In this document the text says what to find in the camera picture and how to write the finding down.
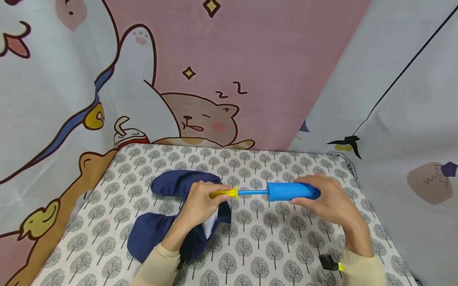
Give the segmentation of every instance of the beige sleeve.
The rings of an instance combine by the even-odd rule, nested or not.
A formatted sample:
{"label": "beige sleeve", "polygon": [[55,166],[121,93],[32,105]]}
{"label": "beige sleeve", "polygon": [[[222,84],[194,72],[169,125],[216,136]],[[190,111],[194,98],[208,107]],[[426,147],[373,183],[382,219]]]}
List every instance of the beige sleeve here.
{"label": "beige sleeve", "polygon": [[180,252],[156,245],[130,286],[171,286],[180,262]]}
{"label": "beige sleeve", "polygon": [[348,248],[342,252],[340,264],[344,269],[344,286],[385,286],[383,267],[376,257],[363,257]]}

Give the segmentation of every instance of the black line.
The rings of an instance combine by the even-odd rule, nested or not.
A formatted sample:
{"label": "black line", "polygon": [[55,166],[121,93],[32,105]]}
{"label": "black line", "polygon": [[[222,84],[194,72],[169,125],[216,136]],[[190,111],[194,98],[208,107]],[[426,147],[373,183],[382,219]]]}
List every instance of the black line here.
{"label": "black line", "polygon": [[353,135],[358,132],[358,130],[361,128],[361,126],[369,119],[371,116],[372,112],[374,111],[375,107],[382,101],[382,99],[385,97],[385,95],[391,90],[391,88],[394,86],[394,84],[398,81],[398,79],[404,74],[404,72],[410,67],[410,65],[414,62],[414,60],[420,55],[421,52],[426,48],[426,46],[431,42],[431,40],[439,33],[439,31],[444,27],[444,25],[450,20],[450,18],[455,14],[455,12],[458,10],[458,6],[455,7],[455,9],[448,15],[447,19],[437,28],[437,30],[432,34],[432,36],[426,41],[426,43],[421,47],[421,49],[417,52],[417,54],[411,59],[411,61],[407,64],[407,66],[401,71],[401,73],[398,75],[398,77],[393,81],[393,83],[390,85],[390,87],[385,91],[385,93],[382,95],[382,97],[377,101],[377,103],[374,105],[372,108],[371,112],[369,112],[369,115],[367,118],[359,125],[359,127],[356,129],[356,131],[353,133]]}

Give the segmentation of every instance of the right hand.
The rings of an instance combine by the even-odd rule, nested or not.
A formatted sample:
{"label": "right hand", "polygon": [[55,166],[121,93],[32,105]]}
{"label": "right hand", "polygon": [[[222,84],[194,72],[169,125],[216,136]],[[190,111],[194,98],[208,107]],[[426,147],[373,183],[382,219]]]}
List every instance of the right hand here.
{"label": "right hand", "polygon": [[291,200],[292,204],[309,208],[324,220],[344,228],[351,227],[355,223],[364,223],[360,212],[344,189],[331,178],[317,174],[297,178],[295,182],[314,186],[321,191],[321,196],[316,200],[295,198]]}

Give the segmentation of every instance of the pink cheek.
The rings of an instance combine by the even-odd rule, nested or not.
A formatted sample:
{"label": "pink cheek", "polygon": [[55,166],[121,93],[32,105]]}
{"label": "pink cheek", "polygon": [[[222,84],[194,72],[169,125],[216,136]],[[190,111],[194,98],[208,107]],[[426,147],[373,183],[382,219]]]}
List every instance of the pink cheek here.
{"label": "pink cheek", "polygon": [[224,132],[228,129],[228,126],[223,122],[214,122],[212,123],[212,129],[216,132]]}

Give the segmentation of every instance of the forearm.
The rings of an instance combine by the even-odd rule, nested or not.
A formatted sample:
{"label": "forearm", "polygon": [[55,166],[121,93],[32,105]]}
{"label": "forearm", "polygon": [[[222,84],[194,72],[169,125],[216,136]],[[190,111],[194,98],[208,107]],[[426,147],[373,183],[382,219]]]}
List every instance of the forearm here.
{"label": "forearm", "polygon": [[189,228],[178,217],[163,241],[150,253],[135,276],[131,286],[170,286],[180,262],[180,247]]}

